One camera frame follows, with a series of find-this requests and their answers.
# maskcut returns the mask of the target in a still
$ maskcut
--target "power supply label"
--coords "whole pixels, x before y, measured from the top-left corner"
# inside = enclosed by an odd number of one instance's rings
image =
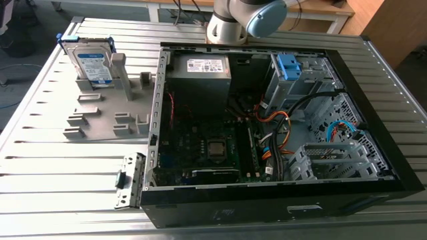
[[[188,59],[188,73],[223,73],[223,61],[220,59]]]
[[[104,55],[100,53],[86,53],[78,54],[78,57],[88,80],[98,84],[110,84],[112,82],[112,75],[108,67],[104,65]]]

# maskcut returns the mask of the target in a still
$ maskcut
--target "aluminum slotted table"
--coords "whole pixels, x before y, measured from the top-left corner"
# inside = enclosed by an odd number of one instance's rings
[[[204,43],[196,25],[75,18],[66,34],[111,35],[127,73],[156,76],[160,42]],[[357,36],[278,32],[250,44],[338,50],[417,175],[427,186],[427,115],[373,43]],[[64,142],[64,114],[79,105],[76,72],[56,46],[0,135],[0,236],[47,239],[421,239],[427,192],[347,216],[275,224],[156,229],[142,210],[114,211],[123,156],[147,141]]]

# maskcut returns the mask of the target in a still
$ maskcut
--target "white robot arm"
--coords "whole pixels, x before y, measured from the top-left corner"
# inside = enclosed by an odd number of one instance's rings
[[[256,38],[272,34],[287,13],[283,0],[216,0],[207,38],[214,44],[242,45],[248,34]]]

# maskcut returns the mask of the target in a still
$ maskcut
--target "floor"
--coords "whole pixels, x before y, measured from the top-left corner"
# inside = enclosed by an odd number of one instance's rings
[[[11,58],[0,50],[0,69],[12,64],[35,64],[43,66],[56,45],[55,36],[58,33],[64,32],[74,16],[150,21],[148,10],[142,7],[63,3],[62,8],[64,11],[56,12],[51,2],[36,0],[35,3],[35,13],[40,24],[30,29],[30,34],[36,44],[36,52],[24,58]],[[175,21],[175,18],[171,17],[171,13],[164,9],[160,10],[159,15],[162,22],[172,23]],[[190,13],[188,15],[194,19],[203,19],[198,14]],[[192,20],[184,15],[182,21],[192,23]],[[426,65],[427,57],[426,59],[418,59],[418,56],[411,54],[397,69],[399,77],[425,108],[427,107]],[[38,76],[39,70],[40,69],[36,66],[18,66],[2,70],[2,73],[8,78],[8,86],[0,87],[0,131],[6,127],[18,105],[7,108],[2,107],[15,104],[23,99],[32,81]]]

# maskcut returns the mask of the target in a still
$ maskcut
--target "blue cable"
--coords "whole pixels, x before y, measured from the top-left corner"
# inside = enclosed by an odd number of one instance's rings
[[[16,103],[14,103],[14,104],[11,104],[11,105],[0,106],[0,109],[6,109],[6,108],[8,108],[8,107],[12,107],[12,106],[15,106],[15,105],[18,105],[18,104],[20,104],[20,103],[22,103],[22,101],[19,101],[19,102],[16,102]]]
[[[331,136],[333,136],[333,131],[334,131],[334,128],[338,124],[346,124],[349,129],[355,132],[357,131],[357,128],[355,126],[349,122],[349,121],[345,121],[345,120],[338,120],[335,122],[331,123],[331,125],[327,127],[327,131],[326,131],[326,141],[330,142],[331,141]]]

